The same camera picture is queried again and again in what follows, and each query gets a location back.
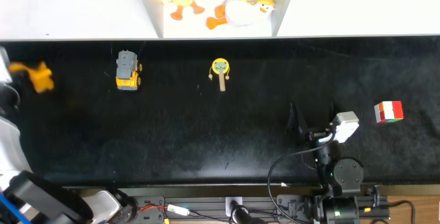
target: yellow toy truck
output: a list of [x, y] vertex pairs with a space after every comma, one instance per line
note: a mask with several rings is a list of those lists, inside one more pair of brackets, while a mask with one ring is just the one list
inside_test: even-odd
[[120, 90], [135, 91], [141, 84], [140, 74], [142, 64], [138, 61], [138, 56], [133, 52], [121, 51], [116, 59], [118, 68], [116, 69], [116, 85]]

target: white duck plush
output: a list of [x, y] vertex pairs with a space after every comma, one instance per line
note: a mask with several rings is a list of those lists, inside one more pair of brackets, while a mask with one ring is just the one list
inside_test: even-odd
[[213, 30], [218, 25], [229, 24], [241, 27], [266, 19], [274, 10], [273, 0], [226, 0], [215, 8], [215, 16], [206, 20], [206, 26]]

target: colorful cube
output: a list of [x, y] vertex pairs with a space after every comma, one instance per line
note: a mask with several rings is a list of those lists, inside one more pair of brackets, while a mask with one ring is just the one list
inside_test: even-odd
[[404, 118], [404, 110], [400, 101], [383, 101], [374, 106], [376, 122], [397, 122]]

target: black tabletop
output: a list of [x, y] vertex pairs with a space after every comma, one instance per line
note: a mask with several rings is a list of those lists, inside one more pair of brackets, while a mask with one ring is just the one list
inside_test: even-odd
[[[19, 128], [33, 171], [56, 183], [264, 183], [278, 157], [303, 149], [285, 134], [291, 101], [310, 126], [328, 122], [332, 102], [356, 113], [340, 148], [364, 164], [364, 182], [440, 182], [438, 37], [3, 45], [53, 71], [55, 90], [25, 89]], [[139, 91], [116, 89], [123, 49], [141, 50]], [[226, 92], [208, 78], [220, 57]], [[404, 120], [375, 123], [385, 100], [402, 101]], [[281, 163], [274, 182], [316, 184], [303, 160]]]

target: blurry orange object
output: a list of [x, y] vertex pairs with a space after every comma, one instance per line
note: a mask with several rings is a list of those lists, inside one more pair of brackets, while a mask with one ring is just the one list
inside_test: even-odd
[[54, 81], [50, 78], [52, 71], [44, 62], [40, 63], [36, 69], [26, 67], [22, 63], [11, 63], [8, 70], [10, 73], [27, 71], [29, 73], [29, 79], [37, 93], [43, 93], [46, 90], [52, 90], [54, 88]]

